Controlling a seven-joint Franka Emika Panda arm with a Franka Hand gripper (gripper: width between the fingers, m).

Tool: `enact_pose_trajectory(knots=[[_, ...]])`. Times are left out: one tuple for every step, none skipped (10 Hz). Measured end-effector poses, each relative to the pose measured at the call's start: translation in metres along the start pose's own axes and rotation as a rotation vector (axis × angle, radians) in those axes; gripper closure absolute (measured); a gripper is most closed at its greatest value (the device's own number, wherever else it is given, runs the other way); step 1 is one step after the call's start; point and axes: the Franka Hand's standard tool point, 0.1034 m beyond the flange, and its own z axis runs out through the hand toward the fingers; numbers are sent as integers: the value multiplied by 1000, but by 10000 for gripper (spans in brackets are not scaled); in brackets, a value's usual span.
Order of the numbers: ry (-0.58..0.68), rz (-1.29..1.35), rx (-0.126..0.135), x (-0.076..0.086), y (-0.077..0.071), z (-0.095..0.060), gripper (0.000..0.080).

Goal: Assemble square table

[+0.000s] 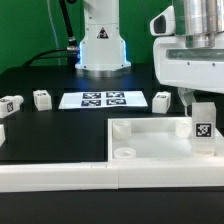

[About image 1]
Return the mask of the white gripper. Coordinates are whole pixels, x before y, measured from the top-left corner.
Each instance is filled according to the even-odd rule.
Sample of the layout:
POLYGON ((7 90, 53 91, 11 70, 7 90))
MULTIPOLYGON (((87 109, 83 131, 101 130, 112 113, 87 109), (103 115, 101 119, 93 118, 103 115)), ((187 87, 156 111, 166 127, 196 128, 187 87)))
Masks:
POLYGON ((215 36, 214 47, 199 49, 186 48, 184 37, 158 37, 153 54, 158 81, 179 87, 185 116, 196 102, 194 90, 224 94, 224 34, 215 36))

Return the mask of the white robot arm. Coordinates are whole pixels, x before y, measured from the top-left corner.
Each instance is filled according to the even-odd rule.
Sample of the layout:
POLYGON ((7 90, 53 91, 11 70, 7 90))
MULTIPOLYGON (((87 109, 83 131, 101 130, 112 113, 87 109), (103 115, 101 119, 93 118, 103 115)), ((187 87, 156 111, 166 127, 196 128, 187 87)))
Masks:
MULTIPOLYGON (((128 69, 119 32, 119 0, 84 0, 85 36, 76 69, 110 77, 128 69)), ((155 74, 183 101, 195 90, 224 94, 224 0, 172 0, 150 22, 155 74)))

